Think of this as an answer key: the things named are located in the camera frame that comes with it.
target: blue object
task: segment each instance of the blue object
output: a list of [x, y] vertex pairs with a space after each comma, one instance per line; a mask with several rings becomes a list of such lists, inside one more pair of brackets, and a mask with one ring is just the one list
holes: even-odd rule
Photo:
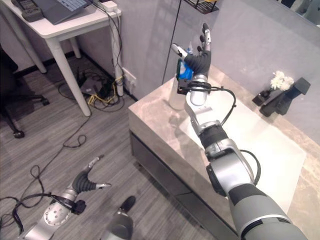
[[[186, 50], [186, 52], [188, 54], [193, 54], [193, 49], [192, 49], [192, 45], [191, 42], [189, 44], [188, 49]], [[179, 79], [187, 79], [187, 80], [191, 80], [192, 76], [193, 76], [193, 71], [192, 69], [183, 61], [180, 64], [180, 71], [179, 71]]]

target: gray wall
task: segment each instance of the gray wall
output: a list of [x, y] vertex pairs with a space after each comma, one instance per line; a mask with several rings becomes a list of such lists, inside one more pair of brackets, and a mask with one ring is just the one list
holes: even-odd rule
[[[122, 66], [137, 78], [133, 95], [144, 97], [162, 84], [179, 0], [115, 0], [122, 11]], [[81, 49], [113, 73], [110, 34], [105, 29], [78, 38]]]
[[[257, 94], [267, 88], [272, 72], [283, 71], [311, 83], [306, 96], [296, 98], [285, 117], [320, 144], [320, 29], [274, 0], [223, 0], [211, 18], [181, 5], [174, 41], [196, 48], [202, 22], [212, 27], [212, 64]], [[166, 78], [175, 72], [170, 54]]]
[[[32, 46], [34, 47], [36, 53], [42, 61], [52, 59], [53, 56], [47, 47], [46, 42], [39, 37], [31, 28], [29, 28], [23, 21], [18, 17], [15, 17], [21, 26], [23, 32], [26, 34], [30, 40]], [[6, 20], [0, 14], [0, 42], [3, 49], [8, 55], [17, 63], [19, 66], [18, 71], [27, 69], [35, 65], [25, 49], [22, 47], [21, 43], [17, 39], [15, 33], [12, 31], [11, 27], [8, 25]], [[62, 49], [65, 53], [72, 51], [69, 41], [63, 41], [61, 43]]]

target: white bottle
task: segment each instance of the white bottle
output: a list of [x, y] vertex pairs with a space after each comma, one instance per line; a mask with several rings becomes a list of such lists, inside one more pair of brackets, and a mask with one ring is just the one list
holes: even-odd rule
[[185, 107], [186, 95], [177, 93], [178, 80], [176, 76], [170, 81], [172, 81], [172, 88], [169, 96], [169, 105], [175, 110], [182, 110]]

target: white desk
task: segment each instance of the white desk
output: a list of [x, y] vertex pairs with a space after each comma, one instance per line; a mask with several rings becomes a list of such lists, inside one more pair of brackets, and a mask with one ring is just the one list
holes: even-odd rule
[[[72, 94], [79, 104], [83, 114], [85, 116], [90, 116], [90, 109], [80, 91], [75, 76], [71, 71], [65, 54], [61, 48], [60, 41], [69, 39], [75, 56], [77, 58], [80, 58], [81, 55], [75, 37], [96, 29], [106, 27], [110, 24], [110, 30], [115, 33], [110, 34], [111, 43], [114, 43], [111, 44], [113, 59], [117, 59], [120, 46], [119, 36], [118, 34], [116, 34], [116, 26], [112, 24], [111, 20], [109, 21], [109, 17], [101, 10], [97, 9], [93, 5], [90, 5], [86, 7], [83, 12], [77, 14], [76, 16], [71, 17], [57, 25], [52, 25], [46, 18], [34, 22], [27, 22], [21, 16], [21, 11], [11, 3], [11, 0], [0, 0], [0, 9], [3, 16], [8, 20], [13, 31], [24, 46], [25, 50], [42, 73], [45, 73], [47, 71], [46, 68], [35, 53], [32, 45], [24, 35], [23, 31], [19, 27], [19, 24], [17, 23], [11, 12], [17, 15], [23, 22], [25, 22], [25, 24], [32, 28], [41, 38], [46, 41], [58, 67], [60, 68], [64, 76], [65, 81], [72, 91]], [[114, 12], [110, 13], [109, 15], [112, 18], [117, 17]], [[121, 70], [119, 66], [116, 66], [115, 77], [116, 79], [121, 77]]]

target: power strip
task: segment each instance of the power strip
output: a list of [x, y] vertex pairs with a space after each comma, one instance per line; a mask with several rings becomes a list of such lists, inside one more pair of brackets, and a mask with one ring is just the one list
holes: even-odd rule
[[102, 11], [107, 11], [108, 13], [115, 12], [117, 13], [120, 11], [118, 9], [118, 5], [113, 1], [106, 1], [106, 2], [100, 2], [99, 0], [93, 0], [92, 2], [97, 8], [101, 9]]

